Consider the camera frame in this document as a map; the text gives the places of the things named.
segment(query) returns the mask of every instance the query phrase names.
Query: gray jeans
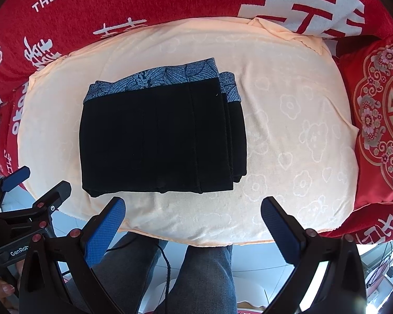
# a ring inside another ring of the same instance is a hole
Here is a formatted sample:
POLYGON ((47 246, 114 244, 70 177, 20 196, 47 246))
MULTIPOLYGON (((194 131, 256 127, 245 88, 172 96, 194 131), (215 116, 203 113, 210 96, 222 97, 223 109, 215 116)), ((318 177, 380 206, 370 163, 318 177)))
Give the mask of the gray jeans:
MULTIPOLYGON (((123 236, 93 270, 113 301, 125 314, 136 314, 167 241, 135 234, 123 236)), ((188 246, 178 278, 169 293, 168 314, 236 314, 237 301, 231 274, 232 246, 188 246)), ((73 280, 67 283, 73 304, 89 312, 73 280)), ((162 302, 154 314, 164 314, 162 302)))

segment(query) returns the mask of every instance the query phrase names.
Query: white tile floor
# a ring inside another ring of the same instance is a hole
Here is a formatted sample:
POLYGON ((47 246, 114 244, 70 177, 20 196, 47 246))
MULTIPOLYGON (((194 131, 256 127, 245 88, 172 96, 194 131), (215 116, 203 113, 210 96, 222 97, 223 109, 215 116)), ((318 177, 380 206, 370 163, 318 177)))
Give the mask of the white tile floor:
MULTIPOLYGON (((9 211, 27 207, 30 208, 33 202, 34 199, 28 192, 17 187, 6 195, 3 202, 3 209, 9 211)), ((52 218, 57 236, 65 236, 71 229, 82 228, 86 224, 85 221, 70 217, 59 211, 56 211, 52 215, 52 218)), ((123 234, 116 234, 111 245, 117 242, 122 235, 123 234)), ((166 246, 165 253, 172 267, 172 279, 178 276, 186 249, 186 245, 175 242, 169 242, 166 246)), ((60 263, 60 265, 63 272, 67 270, 65 263, 60 263)), ((233 247, 233 275, 252 280, 261 285, 265 289, 269 301, 278 294, 291 274, 292 269, 293 267, 291 265, 285 263, 275 244, 255 244, 233 247)), ((166 262, 161 257, 157 262, 149 291, 159 284, 166 282, 166 276, 166 262)), ((144 296, 141 309, 144 308, 148 297, 149 292, 144 296)))

